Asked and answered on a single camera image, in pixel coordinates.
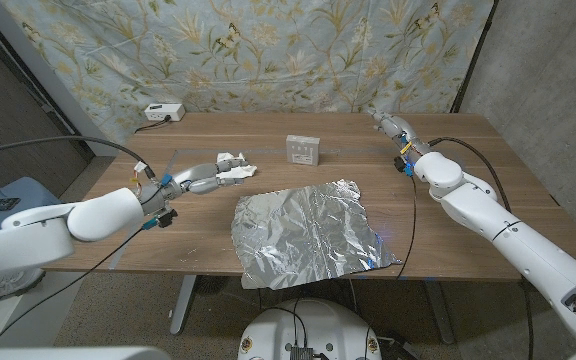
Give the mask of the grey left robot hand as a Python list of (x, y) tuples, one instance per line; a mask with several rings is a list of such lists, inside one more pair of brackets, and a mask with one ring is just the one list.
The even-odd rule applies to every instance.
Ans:
[(162, 189), (166, 200), (173, 200), (187, 192), (197, 195), (205, 195), (220, 187), (239, 185), (243, 179), (221, 178), (219, 174), (239, 169), (248, 165), (248, 161), (242, 158), (220, 160), (216, 163), (199, 164), (181, 172), (175, 173)]

